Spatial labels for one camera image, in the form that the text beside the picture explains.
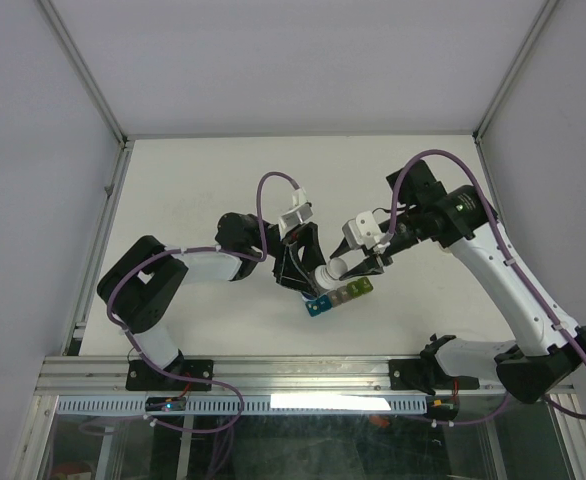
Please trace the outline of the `white pill bottle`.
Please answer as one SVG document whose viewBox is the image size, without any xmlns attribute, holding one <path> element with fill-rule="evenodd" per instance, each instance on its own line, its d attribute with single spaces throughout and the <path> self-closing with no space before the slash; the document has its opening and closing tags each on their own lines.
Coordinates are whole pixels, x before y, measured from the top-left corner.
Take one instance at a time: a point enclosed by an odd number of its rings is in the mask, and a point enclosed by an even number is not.
<svg viewBox="0 0 586 480">
<path fill-rule="evenodd" d="M 322 290 L 330 291 L 340 285 L 340 276 L 338 270 L 330 265 L 320 265 L 314 270 L 315 281 Z"/>
</svg>

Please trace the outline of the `weekly pill organizer strip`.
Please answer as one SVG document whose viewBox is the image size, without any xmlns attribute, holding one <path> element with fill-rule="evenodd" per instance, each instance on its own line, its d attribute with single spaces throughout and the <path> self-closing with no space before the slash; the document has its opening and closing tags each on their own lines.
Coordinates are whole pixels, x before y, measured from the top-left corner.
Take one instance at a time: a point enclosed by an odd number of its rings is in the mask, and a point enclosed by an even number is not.
<svg viewBox="0 0 586 480">
<path fill-rule="evenodd" d="M 328 291 L 315 299 L 304 299 L 304 305 L 310 317 L 317 317 L 368 295 L 373 290 L 374 287 L 371 281 L 367 277 L 361 277 L 335 290 Z"/>
</svg>

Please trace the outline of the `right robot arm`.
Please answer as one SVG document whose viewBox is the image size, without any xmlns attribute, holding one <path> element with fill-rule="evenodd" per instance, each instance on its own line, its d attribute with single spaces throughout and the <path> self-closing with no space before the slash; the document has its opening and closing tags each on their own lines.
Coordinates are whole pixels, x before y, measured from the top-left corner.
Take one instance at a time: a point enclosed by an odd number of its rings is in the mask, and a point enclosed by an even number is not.
<svg viewBox="0 0 586 480">
<path fill-rule="evenodd" d="M 514 338 L 503 342 L 434 335 L 402 381 L 429 395 L 458 377 L 500 382 L 522 403 L 533 404 L 582 365 L 586 326 L 562 310 L 517 254 L 486 198 L 472 185 L 446 191 L 426 162 L 415 161 L 387 177 L 400 181 L 404 211 L 377 223 L 364 212 L 343 227 L 332 253 L 360 249 L 363 260 L 344 280 L 383 273 L 394 255 L 431 240 L 448 250 L 476 278 L 506 320 Z"/>
</svg>

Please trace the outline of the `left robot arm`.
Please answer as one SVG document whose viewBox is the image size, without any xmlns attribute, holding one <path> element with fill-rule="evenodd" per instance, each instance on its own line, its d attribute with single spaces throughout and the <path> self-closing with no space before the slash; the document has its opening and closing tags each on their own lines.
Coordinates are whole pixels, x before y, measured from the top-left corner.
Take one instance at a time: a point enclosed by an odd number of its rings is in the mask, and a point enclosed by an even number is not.
<svg viewBox="0 0 586 480">
<path fill-rule="evenodd" d="M 314 300 L 339 282 L 330 276 L 319 245 L 318 227 L 302 223 L 286 234 L 251 214 L 227 213 L 217 224 L 216 245 L 170 249 L 145 235 L 103 276 L 98 296 L 108 318 L 118 325 L 134 349 L 150 360 L 148 377 L 171 388 L 182 377 L 183 355 L 161 318 L 178 289 L 186 284 L 239 281 L 258 262 L 272 257 L 276 283 Z"/>
</svg>

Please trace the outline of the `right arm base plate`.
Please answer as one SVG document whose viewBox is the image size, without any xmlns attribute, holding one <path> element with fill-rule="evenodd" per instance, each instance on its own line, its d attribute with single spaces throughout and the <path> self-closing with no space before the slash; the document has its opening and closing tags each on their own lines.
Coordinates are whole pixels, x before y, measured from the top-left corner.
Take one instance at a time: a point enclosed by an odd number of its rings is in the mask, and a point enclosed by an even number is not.
<svg viewBox="0 0 586 480">
<path fill-rule="evenodd" d="M 422 358 L 390 359 L 388 361 L 390 388 L 393 391 L 417 390 L 435 395 L 439 390 L 478 390 L 474 377 L 452 377 L 441 368 Z"/>
</svg>

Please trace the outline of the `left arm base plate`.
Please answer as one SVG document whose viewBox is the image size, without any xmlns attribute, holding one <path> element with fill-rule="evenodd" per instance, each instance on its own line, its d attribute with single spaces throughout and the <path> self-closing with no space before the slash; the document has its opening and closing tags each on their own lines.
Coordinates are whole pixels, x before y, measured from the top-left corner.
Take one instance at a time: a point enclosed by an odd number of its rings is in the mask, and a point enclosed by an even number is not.
<svg viewBox="0 0 586 480">
<path fill-rule="evenodd" d="M 125 389 L 132 392 L 187 392 L 210 391 L 213 379 L 212 359 L 176 359 L 164 373 L 159 373 L 144 360 L 131 360 Z"/>
</svg>

